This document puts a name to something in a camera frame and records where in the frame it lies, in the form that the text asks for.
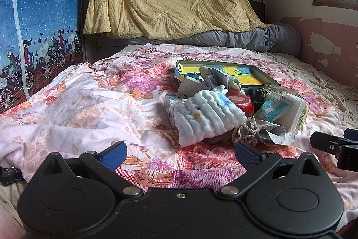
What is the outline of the red lid tube container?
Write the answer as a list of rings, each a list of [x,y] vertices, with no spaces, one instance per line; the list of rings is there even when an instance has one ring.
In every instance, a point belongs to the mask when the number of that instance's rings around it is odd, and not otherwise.
[[[254,114],[254,105],[249,95],[244,95],[238,92],[229,92],[226,94],[226,97],[231,100],[239,109],[241,109],[246,114],[246,116],[251,116]]]

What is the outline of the striped pastel cloth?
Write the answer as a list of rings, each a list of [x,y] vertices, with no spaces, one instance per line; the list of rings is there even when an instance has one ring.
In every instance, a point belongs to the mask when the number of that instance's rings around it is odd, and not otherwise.
[[[215,80],[219,86],[225,86],[230,92],[238,92],[241,94],[245,94],[245,91],[242,89],[239,80],[226,73],[221,69],[215,70]]]

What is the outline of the small blue white milk carton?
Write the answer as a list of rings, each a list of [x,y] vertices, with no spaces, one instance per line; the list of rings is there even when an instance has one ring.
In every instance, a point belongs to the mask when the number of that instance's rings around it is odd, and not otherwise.
[[[166,111],[166,115],[170,122],[171,128],[173,128],[174,130],[177,129],[175,126],[174,107],[184,100],[186,100],[186,97],[178,93],[167,93],[164,97],[164,108]]]

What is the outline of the floral pink bed sheet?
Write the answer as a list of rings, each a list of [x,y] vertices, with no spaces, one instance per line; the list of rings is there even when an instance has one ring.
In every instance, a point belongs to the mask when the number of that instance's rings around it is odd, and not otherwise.
[[[188,45],[145,45],[94,64],[62,71],[28,101],[1,115],[1,166],[16,167],[30,180],[45,157],[72,158],[100,152],[117,141],[128,147],[118,174],[142,189],[218,189],[245,173],[231,142],[178,144],[164,109],[177,90],[178,60],[255,65],[309,102],[307,119],[284,157],[310,151],[314,132],[341,136],[357,127],[357,91],[288,55]]]

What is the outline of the clear jar of green stars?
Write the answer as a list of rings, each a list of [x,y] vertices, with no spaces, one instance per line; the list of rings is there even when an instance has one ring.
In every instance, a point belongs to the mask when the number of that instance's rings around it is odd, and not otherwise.
[[[269,93],[271,93],[271,92],[275,92],[275,93],[278,93],[278,94],[290,93],[290,94],[293,94],[293,95],[297,95],[298,97],[301,97],[298,94],[298,92],[296,92],[296,91],[294,91],[294,90],[292,90],[290,88],[276,87],[276,86],[266,86],[264,89],[266,90],[265,100],[267,99]],[[303,125],[304,125],[304,123],[306,121],[306,118],[307,118],[309,108],[310,108],[309,102],[307,100],[305,100],[303,97],[301,97],[301,99],[303,99],[307,103],[307,107],[304,110],[301,118],[298,121],[298,126],[296,127],[296,130],[301,129],[303,127]]]

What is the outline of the grey beige sock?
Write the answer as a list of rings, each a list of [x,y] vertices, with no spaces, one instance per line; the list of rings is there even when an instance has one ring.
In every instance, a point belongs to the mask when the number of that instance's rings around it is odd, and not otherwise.
[[[232,140],[234,143],[241,141],[255,147],[258,144],[257,132],[256,120],[253,116],[250,116],[243,124],[233,130]]]

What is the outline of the grey rolled duvet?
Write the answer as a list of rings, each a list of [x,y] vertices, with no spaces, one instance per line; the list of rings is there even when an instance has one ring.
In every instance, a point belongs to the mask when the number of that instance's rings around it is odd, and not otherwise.
[[[201,47],[228,47],[262,53],[283,53],[297,57],[301,51],[302,39],[298,30],[293,26],[275,22],[269,25],[267,29],[255,28],[242,33],[213,30],[172,40],[149,39],[147,37],[123,39],[120,44],[178,44]]]

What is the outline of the grey face mask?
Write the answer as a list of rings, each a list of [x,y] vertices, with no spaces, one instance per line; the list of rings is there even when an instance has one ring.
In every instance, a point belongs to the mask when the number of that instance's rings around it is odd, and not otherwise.
[[[200,74],[203,78],[203,87],[207,90],[212,90],[218,86],[225,86],[226,80],[223,78],[223,75],[219,69],[213,67],[200,67]]]

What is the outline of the blue bicycle print curtain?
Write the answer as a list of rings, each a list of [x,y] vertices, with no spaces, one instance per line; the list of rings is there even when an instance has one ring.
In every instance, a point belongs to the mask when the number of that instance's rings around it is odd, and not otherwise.
[[[83,61],[80,0],[1,0],[1,112]]]

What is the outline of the white quilted baby cloth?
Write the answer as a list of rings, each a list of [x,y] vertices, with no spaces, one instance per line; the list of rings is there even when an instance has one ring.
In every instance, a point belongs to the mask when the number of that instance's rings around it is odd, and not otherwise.
[[[225,96],[227,93],[224,86],[200,90],[174,107],[181,147],[220,136],[246,121],[246,114]]]

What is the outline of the black device at bed edge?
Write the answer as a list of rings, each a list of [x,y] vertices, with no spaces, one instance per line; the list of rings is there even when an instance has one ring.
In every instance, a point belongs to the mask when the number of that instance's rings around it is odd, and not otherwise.
[[[1,184],[3,186],[9,186],[23,180],[24,178],[20,169],[16,167],[1,167]]]

